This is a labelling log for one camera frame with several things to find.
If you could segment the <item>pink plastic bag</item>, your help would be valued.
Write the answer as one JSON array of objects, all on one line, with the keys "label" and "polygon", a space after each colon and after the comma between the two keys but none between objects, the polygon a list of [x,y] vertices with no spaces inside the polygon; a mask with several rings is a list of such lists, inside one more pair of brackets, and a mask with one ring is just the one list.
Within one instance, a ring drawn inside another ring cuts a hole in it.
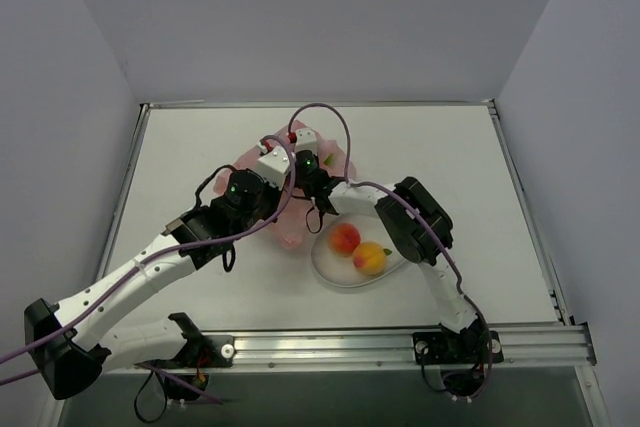
[{"label": "pink plastic bag", "polygon": [[[317,129],[314,133],[318,139],[319,164],[330,176],[342,176],[347,158],[346,150],[342,149],[335,139],[323,137]],[[252,168],[259,158],[259,148],[254,146],[240,155],[233,166],[240,170]],[[349,178],[355,179],[356,166],[349,160]],[[311,202],[301,199],[291,199],[278,220],[267,227],[270,235],[285,249],[298,248],[308,237],[305,225],[306,212]]]}]

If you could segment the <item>orange fake peach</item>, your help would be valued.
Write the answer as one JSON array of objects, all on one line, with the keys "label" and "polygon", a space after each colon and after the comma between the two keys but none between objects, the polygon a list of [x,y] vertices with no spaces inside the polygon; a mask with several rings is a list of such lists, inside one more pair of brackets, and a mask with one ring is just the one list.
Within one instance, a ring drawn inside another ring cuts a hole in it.
[{"label": "orange fake peach", "polygon": [[354,268],[363,275],[377,276],[386,270],[387,258],[392,254],[388,248],[376,242],[362,242],[353,251]]}]

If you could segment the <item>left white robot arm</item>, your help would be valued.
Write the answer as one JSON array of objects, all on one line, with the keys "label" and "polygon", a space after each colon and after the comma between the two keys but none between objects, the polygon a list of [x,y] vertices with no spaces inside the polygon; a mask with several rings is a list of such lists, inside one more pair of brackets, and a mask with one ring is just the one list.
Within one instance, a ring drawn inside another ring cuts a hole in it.
[{"label": "left white robot arm", "polygon": [[288,169],[234,169],[224,193],[194,207],[120,268],[56,303],[38,299],[24,311],[26,348],[50,393],[71,398],[101,374],[138,363],[195,368],[215,348],[182,312],[126,328],[121,321],[171,284],[219,258],[236,262],[235,241],[274,221],[291,184]]}]

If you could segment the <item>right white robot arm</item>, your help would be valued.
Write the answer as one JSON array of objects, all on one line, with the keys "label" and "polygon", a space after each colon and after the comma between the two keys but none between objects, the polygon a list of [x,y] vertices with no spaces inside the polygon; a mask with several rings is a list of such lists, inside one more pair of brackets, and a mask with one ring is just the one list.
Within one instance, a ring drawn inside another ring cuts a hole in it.
[{"label": "right white robot arm", "polygon": [[464,292],[462,274],[449,253],[453,221],[420,181],[407,177],[392,186],[350,182],[329,175],[308,150],[296,155],[296,169],[295,186],[320,217],[359,215],[379,219],[395,251],[420,268],[444,332],[467,347],[491,348],[487,321]]}]

